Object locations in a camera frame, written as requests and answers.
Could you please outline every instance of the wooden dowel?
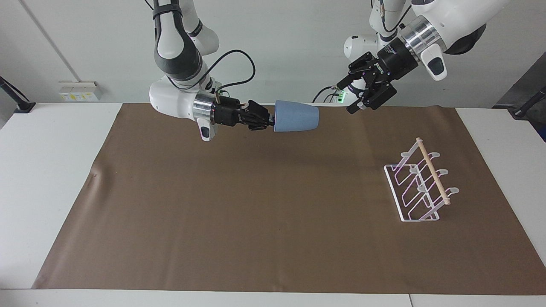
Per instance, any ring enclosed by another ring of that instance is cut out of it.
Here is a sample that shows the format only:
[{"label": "wooden dowel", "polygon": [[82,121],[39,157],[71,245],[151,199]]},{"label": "wooden dowel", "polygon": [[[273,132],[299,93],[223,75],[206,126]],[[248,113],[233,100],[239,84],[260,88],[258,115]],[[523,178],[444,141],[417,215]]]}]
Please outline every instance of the wooden dowel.
[{"label": "wooden dowel", "polygon": [[432,164],[432,161],[430,160],[429,152],[426,150],[425,145],[423,145],[423,140],[421,140],[421,138],[417,138],[417,144],[419,145],[419,149],[421,149],[421,153],[423,154],[423,157],[425,158],[426,165],[429,167],[429,170],[432,173],[432,178],[434,178],[434,182],[436,183],[436,186],[438,187],[438,190],[440,191],[440,195],[442,196],[444,204],[450,205],[451,201],[449,200],[449,197],[447,197],[446,189],[443,187],[443,184],[440,181],[438,174],[436,174],[436,169],[434,168],[434,165]]}]

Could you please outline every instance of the brown paper mat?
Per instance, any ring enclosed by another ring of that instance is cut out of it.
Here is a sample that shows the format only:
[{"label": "brown paper mat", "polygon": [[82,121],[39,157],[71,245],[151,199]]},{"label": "brown paper mat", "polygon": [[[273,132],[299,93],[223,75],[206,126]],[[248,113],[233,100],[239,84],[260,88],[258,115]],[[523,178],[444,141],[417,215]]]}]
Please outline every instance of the brown paper mat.
[{"label": "brown paper mat", "polygon": [[[383,172],[415,137],[461,189],[438,222],[402,223]],[[527,295],[546,269],[454,109],[206,143],[124,104],[33,287]]]}]

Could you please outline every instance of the green led light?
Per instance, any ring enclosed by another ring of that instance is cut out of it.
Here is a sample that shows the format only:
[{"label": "green led light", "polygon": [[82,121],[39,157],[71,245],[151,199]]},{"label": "green led light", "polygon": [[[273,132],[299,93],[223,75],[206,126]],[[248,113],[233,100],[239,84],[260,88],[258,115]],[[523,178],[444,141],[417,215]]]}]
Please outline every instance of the green led light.
[{"label": "green led light", "polygon": [[337,102],[343,103],[343,101],[345,101],[345,95],[347,95],[347,93],[345,91],[341,91],[341,93],[337,97]]}]

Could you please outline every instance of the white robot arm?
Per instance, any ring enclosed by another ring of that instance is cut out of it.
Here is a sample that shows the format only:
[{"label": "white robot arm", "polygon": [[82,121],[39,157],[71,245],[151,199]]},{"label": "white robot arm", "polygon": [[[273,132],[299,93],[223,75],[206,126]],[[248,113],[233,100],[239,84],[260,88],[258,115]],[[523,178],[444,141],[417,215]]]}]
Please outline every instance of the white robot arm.
[{"label": "white robot arm", "polygon": [[377,109],[396,94],[390,82],[402,78],[419,63],[434,80],[443,80],[447,68],[442,54],[457,55],[472,49],[484,32],[485,23],[510,1],[411,0],[417,18],[396,37],[385,37],[384,28],[396,26],[399,20],[389,19],[400,16],[406,1],[375,0],[370,17],[371,26],[378,32],[375,43],[381,48],[386,40],[391,41],[377,52],[377,57],[369,50],[355,60],[355,53],[369,47],[369,41],[363,42],[358,36],[346,41],[345,54],[353,62],[348,76],[337,86],[347,88],[357,97],[347,110],[352,114],[366,107]]},{"label": "white robot arm", "polygon": [[197,122],[201,138],[210,141],[218,124],[274,125],[268,110],[254,101],[243,108],[238,99],[216,92],[217,84],[201,55],[218,50],[218,36],[197,17],[193,0],[153,0],[155,60],[165,73],[150,87],[150,102],[159,112]]}]

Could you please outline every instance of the white wall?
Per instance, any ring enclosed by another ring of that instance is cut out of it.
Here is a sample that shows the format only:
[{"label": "white wall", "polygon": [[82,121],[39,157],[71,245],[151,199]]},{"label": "white wall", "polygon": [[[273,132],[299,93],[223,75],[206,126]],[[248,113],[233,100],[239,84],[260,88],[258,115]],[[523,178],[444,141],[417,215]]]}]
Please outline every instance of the white wall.
[{"label": "white wall", "polygon": [[[143,0],[20,0],[25,3],[81,80],[94,80],[105,102],[146,102],[147,90],[162,73],[153,61],[153,22]],[[30,99],[58,101],[59,80],[71,80],[63,61],[19,0],[0,10],[0,71]],[[369,1],[194,0],[199,16],[221,40],[210,64],[233,48],[255,60],[252,83],[230,90],[241,100],[308,102],[347,71],[342,51],[354,34],[373,34]],[[449,77],[434,82],[418,68],[395,83],[393,105],[491,107],[546,50],[546,1],[516,0],[488,23],[469,54],[447,56]],[[414,15],[409,14],[406,21]],[[247,78],[240,55],[214,71],[220,82]]]}]

